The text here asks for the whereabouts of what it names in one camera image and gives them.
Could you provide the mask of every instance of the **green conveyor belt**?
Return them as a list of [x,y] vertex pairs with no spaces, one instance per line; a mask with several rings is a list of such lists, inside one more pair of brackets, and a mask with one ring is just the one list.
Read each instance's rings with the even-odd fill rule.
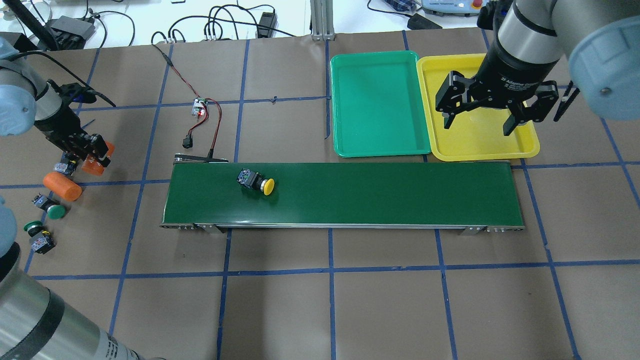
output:
[[[236,182],[276,181],[270,196]],[[162,226],[523,228],[507,162],[176,163]]]

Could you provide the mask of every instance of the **plastic tray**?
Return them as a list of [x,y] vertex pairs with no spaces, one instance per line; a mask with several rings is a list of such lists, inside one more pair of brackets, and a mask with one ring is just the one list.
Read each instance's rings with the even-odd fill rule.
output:
[[476,74],[484,54],[428,56],[418,61],[420,90],[427,114],[427,127],[433,154],[442,161],[531,158],[540,151],[532,122],[502,134],[508,110],[478,108],[456,115],[451,127],[444,128],[442,114],[435,110],[435,96],[451,70],[466,78]]
[[333,148],[343,158],[431,152],[413,51],[331,59]]

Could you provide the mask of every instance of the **white surface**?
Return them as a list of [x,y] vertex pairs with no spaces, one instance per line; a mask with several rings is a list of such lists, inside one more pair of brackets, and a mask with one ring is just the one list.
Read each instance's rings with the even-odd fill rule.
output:
[[[47,0],[51,2],[52,17],[54,19],[65,15],[68,17],[82,17],[85,11],[83,0]],[[168,28],[179,18],[188,15],[207,15],[209,8],[214,5],[234,4],[234,0],[186,0],[182,4],[171,4],[170,0],[125,0],[116,3],[111,0],[90,0],[89,7],[94,12],[114,10],[124,12],[131,16],[136,23],[136,38],[134,45],[150,43],[151,34],[162,31],[166,34]],[[49,16],[49,8],[42,0],[35,2],[38,10],[45,17]],[[252,7],[260,4],[270,4],[276,8],[278,17],[277,28],[296,36],[310,33],[310,0],[240,0],[240,5]],[[371,7],[380,10],[392,11],[391,7],[382,0],[372,0]],[[234,18],[238,21],[253,22],[242,10],[229,8]],[[253,15],[260,21],[263,11],[269,8],[252,10]],[[220,12],[218,17],[228,19],[226,12]],[[131,23],[129,19],[117,14],[103,14],[102,21],[107,26],[108,37],[104,47],[126,46],[131,39]],[[428,19],[438,23],[443,28],[469,28],[476,25],[475,17],[458,17],[426,15]],[[336,33],[365,33],[398,31],[406,28],[407,17],[386,13],[373,12],[367,9],[367,0],[334,0],[333,4],[334,29]],[[188,42],[204,40],[203,27],[207,19],[188,19],[182,21],[177,29],[181,30]],[[86,48],[100,46],[104,36],[104,30],[99,22],[96,22],[96,33],[87,41]],[[233,25],[223,23],[224,37],[235,38]],[[0,20],[0,31],[22,32],[20,24],[16,20]],[[240,38],[255,38],[255,26],[238,25]],[[285,36],[276,33],[277,37]]]

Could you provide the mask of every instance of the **yellow tray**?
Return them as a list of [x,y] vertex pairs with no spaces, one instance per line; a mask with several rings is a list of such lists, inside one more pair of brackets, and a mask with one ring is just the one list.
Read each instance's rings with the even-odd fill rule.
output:
[[435,97],[451,70],[466,78],[475,75],[484,54],[427,56],[418,61],[418,80],[422,92],[424,113],[431,151],[442,161],[496,160],[531,158],[540,152],[538,135],[533,123],[518,126],[509,135],[502,134],[502,125],[509,110],[478,108],[456,115],[451,127],[444,128],[442,114],[435,110]]

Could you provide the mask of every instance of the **yellow button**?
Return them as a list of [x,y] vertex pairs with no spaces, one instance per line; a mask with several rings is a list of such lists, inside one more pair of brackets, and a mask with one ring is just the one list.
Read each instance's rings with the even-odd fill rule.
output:
[[276,182],[273,179],[269,179],[264,184],[264,188],[262,189],[262,192],[264,192],[265,195],[269,195],[273,191],[274,186],[276,186]]

